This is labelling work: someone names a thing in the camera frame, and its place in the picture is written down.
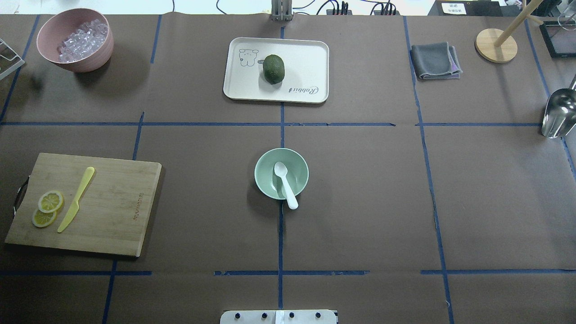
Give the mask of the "grey folded cloth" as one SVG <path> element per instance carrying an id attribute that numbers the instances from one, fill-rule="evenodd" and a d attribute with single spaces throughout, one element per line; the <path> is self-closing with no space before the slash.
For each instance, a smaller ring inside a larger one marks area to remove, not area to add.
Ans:
<path id="1" fill-rule="evenodd" d="M 420 79 L 459 79 L 463 72 L 455 46 L 448 42 L 412 45 L 410 54 L 415 74 Z"/>

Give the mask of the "aluminium frame post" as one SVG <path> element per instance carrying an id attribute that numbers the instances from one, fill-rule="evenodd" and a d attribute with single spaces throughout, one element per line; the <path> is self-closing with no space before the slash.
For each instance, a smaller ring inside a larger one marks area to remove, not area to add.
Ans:
<path id="1" fill-rule="evenodd" d="M 292 21 L 293 19 L 292 0 L 271 0 L 271 20 L 272 21 Z"/>

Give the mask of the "lemon slice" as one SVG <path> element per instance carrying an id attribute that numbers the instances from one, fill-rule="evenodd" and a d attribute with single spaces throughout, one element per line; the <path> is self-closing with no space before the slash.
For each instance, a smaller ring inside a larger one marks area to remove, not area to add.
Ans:
<path id="1" fill-rule="evenodd" d="M 36 209 L 31 215 L 31 223 L 37 228 L 44 228 L 51 225 L 57 218 L 57 211 L 42 212 Z"/>
<path id="2" fill-rule="evenodd" d="M 38 200 L 37 207 L 43 213 L 53 213 L 60 209 L 64 203 L 64 197 L 60 191 L 51 190 L 43 193 Z"/>

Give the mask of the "green avocado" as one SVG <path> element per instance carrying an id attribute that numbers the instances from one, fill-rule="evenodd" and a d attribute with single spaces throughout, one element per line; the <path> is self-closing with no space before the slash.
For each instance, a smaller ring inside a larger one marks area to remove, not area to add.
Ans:
<path id="1" fill-rule="evenodd" d="M 263 60 L 263 75 L 266 82 L 275 85 L 282 82 L 285 78 L 284 60 L 276 54 L 268 55 Z"/>

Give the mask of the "black box with label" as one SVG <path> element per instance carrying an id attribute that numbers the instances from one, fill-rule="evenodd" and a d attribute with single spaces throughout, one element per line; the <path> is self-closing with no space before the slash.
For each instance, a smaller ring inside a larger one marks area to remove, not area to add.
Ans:
<path id="1" fill-rule="evenodd" d="M 500 3 L 489 0 L 435 0 L 428 16 L 502 17 Z"/>

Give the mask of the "wooden cutting board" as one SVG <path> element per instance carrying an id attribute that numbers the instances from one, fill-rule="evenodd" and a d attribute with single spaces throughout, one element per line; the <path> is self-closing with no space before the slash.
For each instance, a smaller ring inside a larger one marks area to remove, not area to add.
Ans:
<path id="1" fill-rule="evenodd" d="M 95 173 L 79 212 L 58 233 L 88 167 Z M 139 257 L 161 170 L 158 162 L 40 153 L 5 242 Z M 63 194 L 64 205 L 51 225 L 38 228 L 31 217 L 41 195 L 53 189 Z"/>

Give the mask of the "yellow plastic knife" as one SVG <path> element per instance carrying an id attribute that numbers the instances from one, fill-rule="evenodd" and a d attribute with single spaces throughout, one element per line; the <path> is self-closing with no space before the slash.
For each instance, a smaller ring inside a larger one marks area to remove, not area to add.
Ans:
<path id="1" fill-rule="evenodd" d="M 95 174 L 95 168 L 93 166 L 87 167 L 86 170 L 84 171 L 80 184 L 76 190 L 72 202 L 70 203 L 70 207 L 68 208 L 66 215 L 64 216 L 62 222 L 60 223 L 57 229 L 58 233 L 62 233 L 72 223 L 72 220 L 74 220 L 74 218 L 76 217 L 77 213 L 80 210 L 80 199 L 84 194 L 85 189 L 88 187 L 90 181 L 92 180 L 94 174 Z"/>

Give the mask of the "pink bowl with ice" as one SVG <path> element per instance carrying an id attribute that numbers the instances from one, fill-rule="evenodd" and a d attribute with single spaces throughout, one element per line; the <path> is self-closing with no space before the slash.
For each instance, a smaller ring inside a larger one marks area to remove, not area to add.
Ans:
<path id="1" fill-rule="evenodd" d="M 37 35 L 47 61 L 71 72 L 91 72 L 112 56 L 114 38 L 107 18 L 92 9 L 71 9 L 52 17 Z"/>

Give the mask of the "black usb hub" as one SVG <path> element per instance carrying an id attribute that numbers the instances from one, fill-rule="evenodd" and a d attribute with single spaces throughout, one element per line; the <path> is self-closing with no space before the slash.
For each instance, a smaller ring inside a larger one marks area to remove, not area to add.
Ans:
<path id="1" fill-rule="evenodd" d="M 373 4 L 368 16 L 399 16 L 400 12 L 397 7 L 390 1 L 372 1 L 364 0 Z M 326 1 L 317 11 L 316 15 L 319 15 L 321 10 L 326 4 L 331 4 L 333 8 L 328 9 L 326 15 L 329 16 L 352 16 L 352 11 L 349 9 L 349 3 L 344 0 L 328 0 Z"/>

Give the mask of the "white rabbit tray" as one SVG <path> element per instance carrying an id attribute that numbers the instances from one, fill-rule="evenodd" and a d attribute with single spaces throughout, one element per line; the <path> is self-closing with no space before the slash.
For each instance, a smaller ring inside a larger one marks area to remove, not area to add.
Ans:
<path id="1" fill-rule="evenodd" d="M 233 39 L 223 92 L 233 100 L 320 104 L 329 96 L 329 47 L 312 40 Z"/>

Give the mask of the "metal scoop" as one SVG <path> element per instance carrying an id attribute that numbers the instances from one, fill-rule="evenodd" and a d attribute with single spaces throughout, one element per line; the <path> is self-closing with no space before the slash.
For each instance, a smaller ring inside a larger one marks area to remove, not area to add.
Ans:
<path id="1" fill-rule="evenodd" d="M 547 138 L 565 137 L 576 123 L 576 78 L 567 88 L 554 91 L 547 101 L 541 134 Z"/>

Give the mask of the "white plastic spoon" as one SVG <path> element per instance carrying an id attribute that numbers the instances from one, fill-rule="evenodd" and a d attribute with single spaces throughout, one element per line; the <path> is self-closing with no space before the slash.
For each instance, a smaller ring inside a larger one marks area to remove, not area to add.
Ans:
<path id="1" fill-rule="evenodd" d="M 278 176 L 281 181 L 282 181 L 282 185 L 283 188 L 285 190 L 285 197 L 286 197 L 286 201 L 288 203 L 288 207 L 292 210 L 295 210 L 298 208 L 298 202 L 296 199 L 296 195 L 294 194 L 289 182 L 288 182 L 288 169 L 286 168 L 286 166 L 284 165 L 284 163 L 282 162 L 276 162 L 275 166 L 274 166 L 274 172 L 275 175 Z"/>

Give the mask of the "wooden mug stand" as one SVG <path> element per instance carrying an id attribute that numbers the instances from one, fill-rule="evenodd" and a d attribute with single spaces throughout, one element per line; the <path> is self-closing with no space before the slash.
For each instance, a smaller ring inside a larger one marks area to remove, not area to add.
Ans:
<path id="1" fill-rule="evenodd" d="M 523 4 L 523 9 L 505 30 L 488 28 L 480 31 L 475 39 L 475 49 L 484 59 L 492 63 L 510 62 L 517 55 L 517 43 L 512 33 L 541 4 L 541 0 L 531 0 Z"/>

